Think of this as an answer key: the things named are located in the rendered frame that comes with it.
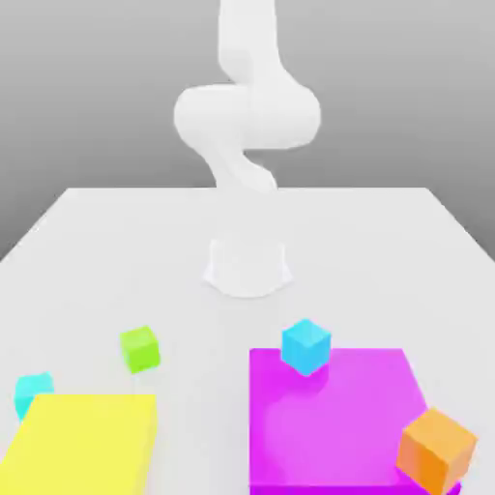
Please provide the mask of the small blue cube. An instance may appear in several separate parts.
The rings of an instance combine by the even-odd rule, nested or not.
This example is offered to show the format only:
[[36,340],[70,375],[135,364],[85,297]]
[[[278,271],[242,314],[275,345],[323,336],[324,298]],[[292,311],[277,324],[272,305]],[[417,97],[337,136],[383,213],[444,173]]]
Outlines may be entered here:
[[303,319],[281,334],[281,360],[307,377],[329,362],[331,333]]

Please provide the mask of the small green cube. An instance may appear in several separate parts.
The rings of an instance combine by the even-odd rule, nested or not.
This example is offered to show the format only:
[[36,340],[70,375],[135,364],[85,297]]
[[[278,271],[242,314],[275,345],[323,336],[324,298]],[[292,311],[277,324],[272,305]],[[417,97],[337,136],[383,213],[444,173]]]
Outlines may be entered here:
[[148,326],[120,333],[120,346],[132,374],[160,364],[159,342]]

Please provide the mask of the small cyan cube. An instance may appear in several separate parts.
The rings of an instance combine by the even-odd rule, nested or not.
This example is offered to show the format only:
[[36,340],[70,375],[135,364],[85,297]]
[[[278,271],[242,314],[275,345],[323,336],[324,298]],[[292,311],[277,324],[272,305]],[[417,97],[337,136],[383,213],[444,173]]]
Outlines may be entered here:
[[14,398],[18,419],[23,420],[36,395],[53,392],[53,378],[48,372],[19,377],[15,384]]

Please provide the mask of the small orange cube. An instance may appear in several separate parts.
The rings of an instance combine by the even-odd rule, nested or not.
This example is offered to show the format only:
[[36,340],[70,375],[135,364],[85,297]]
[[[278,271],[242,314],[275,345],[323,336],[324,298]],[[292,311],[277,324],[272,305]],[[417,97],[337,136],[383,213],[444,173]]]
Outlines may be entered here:
[[396,468],[429,495],[448,495],[467,473],[478,437],[435,408],[401,433]]

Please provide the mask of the large magenta box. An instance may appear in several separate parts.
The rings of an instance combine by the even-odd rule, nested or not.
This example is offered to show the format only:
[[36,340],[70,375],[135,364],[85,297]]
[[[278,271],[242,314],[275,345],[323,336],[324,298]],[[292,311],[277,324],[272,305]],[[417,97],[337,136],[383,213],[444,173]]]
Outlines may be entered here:
[[426,409],[400,348],[335,348],[304,377],[249,352],[249,495],[429,495],[396,466]]

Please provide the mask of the large yellow box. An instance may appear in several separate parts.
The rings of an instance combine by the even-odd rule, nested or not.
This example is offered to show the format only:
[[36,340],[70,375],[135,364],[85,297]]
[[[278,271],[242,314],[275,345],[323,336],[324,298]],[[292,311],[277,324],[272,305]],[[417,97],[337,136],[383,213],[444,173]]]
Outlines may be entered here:
[[153,394],[36,396],[0,461],[0,495],[144,495]]

